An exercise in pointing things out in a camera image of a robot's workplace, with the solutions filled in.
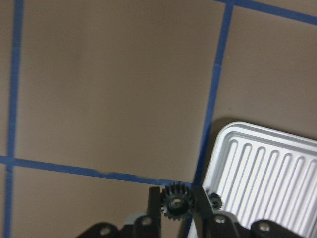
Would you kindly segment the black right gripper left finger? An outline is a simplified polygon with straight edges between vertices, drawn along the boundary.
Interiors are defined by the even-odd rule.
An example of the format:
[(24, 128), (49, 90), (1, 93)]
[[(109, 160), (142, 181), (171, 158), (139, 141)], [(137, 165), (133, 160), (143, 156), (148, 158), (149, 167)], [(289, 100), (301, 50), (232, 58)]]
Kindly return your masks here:
[(150, 227), (153, 238), (161, 237), (161, 198), (160, 187), (149, 188), (147, 215), (151, 219)]

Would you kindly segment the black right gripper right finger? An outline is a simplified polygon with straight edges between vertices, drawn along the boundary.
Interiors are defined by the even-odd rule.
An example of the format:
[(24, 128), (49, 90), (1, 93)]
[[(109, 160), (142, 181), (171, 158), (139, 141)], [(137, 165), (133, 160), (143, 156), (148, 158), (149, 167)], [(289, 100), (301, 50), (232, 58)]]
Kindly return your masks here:
[(209, 238), (209, 221), (213, 216), (210, 200), (201, 186), (193, 187), (195, 200), (193, 219), (199, 238)]

